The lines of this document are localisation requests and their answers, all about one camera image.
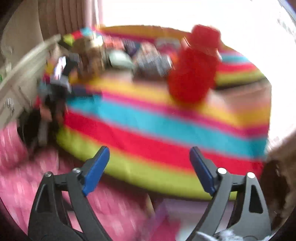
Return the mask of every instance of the curtain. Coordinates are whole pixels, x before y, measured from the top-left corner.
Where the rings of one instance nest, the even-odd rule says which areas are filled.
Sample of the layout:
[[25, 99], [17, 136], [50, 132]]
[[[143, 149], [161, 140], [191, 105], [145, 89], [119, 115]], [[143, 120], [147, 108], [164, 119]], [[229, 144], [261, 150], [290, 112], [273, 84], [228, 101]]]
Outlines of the curtain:
[[99, 24], [101, 0], [38, 0], [43, 39]]

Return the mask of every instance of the drawer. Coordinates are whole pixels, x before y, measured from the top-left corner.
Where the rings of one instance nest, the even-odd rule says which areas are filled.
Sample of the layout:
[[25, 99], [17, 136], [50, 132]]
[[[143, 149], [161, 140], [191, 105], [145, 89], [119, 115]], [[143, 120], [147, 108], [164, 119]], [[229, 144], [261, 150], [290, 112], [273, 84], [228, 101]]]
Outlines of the drawer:
[[24, 74], [13, 86], [16, 93], [25, 103], [25, 108], [30, 109], [37, 97], [37, 82], [44, 73], [44, 65], [40, 63]]
[[9, 90], [5, 97], [0, 100], [0, 128], [15, 120], [22, 111], [23, 105], [20, 100]]

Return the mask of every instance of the fluffy grey toy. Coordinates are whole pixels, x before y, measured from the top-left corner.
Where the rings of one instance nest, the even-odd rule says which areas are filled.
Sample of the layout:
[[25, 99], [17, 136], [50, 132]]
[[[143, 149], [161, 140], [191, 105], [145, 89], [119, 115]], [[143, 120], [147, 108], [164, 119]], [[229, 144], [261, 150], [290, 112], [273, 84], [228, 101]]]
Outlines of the fluffy grey toy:
[[[232, 230], [226, 229], [219, 233], [219, 239], [216, 239], [207, 234], [197, 232], [197, 234], [203, 238], [204, 241], [244, 241], [242, 237], [236, 236]], [[267, 236], [262, 241], [268, 241], [272, 236]]]

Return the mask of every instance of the rainbow striped blanket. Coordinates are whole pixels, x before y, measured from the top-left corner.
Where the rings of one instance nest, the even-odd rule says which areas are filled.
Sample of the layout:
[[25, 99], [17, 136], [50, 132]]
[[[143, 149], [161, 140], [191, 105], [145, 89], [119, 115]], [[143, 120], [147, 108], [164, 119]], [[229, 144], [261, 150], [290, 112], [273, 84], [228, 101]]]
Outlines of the rainbow striped blanket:
[[[252, 66], [232, 49], [221, 54], [228, 75]], [[248, 73], [255, 76], [253, 70]], [[57, 140], [83, 161], [108, 146], [107, 174], [152, 191], [206, 200], [210, 196], [189, 161], [192, 146], [231, 173], [260, 174], [271, 107], [268, 81], [211, 91], [191, 109], [175, 105], [166, 88], [110, 76], [92, 80], [88, 88], [102, 90], [102, 97], [69, 100]]]

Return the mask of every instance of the drawer knob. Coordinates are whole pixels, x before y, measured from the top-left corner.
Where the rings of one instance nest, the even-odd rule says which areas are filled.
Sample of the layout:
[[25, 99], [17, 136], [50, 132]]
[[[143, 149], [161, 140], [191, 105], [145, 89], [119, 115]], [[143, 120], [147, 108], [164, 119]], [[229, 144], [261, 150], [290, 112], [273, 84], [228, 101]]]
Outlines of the drawer knob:
[[12, 116], [15, 111], [14, 101], [12, 98], [7, 98], [7, 100], [4, 102], [4, 107], [6, 106], [10, 109], [10, 115]]

